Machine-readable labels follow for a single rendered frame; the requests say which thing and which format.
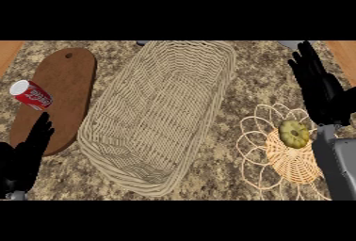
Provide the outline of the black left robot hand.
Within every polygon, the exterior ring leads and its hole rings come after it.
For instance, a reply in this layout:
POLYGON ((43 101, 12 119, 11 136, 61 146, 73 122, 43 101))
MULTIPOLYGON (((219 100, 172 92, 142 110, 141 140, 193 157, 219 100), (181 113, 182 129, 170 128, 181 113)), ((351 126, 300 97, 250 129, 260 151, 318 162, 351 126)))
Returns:
POLYGON ((42 156, 55 133, 49 118, 49 113, 43 112, 27 140, 15 148, 8 142, 0 142, 0 200, 15 192, 27 194, 34 187, 42 156))

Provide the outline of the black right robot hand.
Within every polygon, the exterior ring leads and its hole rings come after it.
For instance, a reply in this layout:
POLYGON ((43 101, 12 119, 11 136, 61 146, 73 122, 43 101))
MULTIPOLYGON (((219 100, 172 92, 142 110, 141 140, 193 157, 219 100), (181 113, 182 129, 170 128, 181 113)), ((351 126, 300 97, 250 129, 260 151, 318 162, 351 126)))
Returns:
POLYGON ((297 45, 289 64, 293 68, 309 117, 317 125, 351 124, 356 113, 356 87, 345 90, 342 83, 321 63, 317 50, 306 40, 297 45))

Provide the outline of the yellow-green round squash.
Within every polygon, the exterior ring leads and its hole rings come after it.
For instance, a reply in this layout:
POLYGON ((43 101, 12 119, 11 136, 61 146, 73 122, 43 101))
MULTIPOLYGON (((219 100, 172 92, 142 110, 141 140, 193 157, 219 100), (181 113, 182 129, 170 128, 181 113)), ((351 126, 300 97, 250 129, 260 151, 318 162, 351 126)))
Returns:
POLYGON ((294 149, 300 149, 309 142, 309 131, 297 120, 286 120, 278 127, 280 139, 294 149))

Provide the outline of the large beige wicker basket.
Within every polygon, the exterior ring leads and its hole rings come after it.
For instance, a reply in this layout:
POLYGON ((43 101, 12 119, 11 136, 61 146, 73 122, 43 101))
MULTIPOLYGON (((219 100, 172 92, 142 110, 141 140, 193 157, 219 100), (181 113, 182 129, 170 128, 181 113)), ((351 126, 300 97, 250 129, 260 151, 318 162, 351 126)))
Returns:
POLYGON ((235 78, 222 40, 153 40, 114 77, 79 130, 83 155, 110 180, 169 194, 197 159, 235 78))

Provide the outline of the red soda can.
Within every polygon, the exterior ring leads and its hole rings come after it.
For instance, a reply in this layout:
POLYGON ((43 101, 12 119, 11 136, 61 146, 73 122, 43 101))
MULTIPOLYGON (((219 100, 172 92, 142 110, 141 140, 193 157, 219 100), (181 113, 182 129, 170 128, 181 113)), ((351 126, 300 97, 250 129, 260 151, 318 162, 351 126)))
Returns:
POLYGON ((20 80, 11 87, 12 97, 34 110, 43 111, 54 103, 54 96, 29 80, 20 80))

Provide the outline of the brown wooden cutting board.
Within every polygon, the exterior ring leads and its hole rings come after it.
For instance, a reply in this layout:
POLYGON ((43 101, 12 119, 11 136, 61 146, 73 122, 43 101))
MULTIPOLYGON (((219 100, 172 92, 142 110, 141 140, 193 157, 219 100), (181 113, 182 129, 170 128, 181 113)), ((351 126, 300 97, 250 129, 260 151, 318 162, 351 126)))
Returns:
POLYGON ((57 51, 40 62, 33 81, 54 96, 46 109, 55 128, 45 156, 64 151, 77 139, 88 113, 97 74, 97 58, 85 48, 57 51))

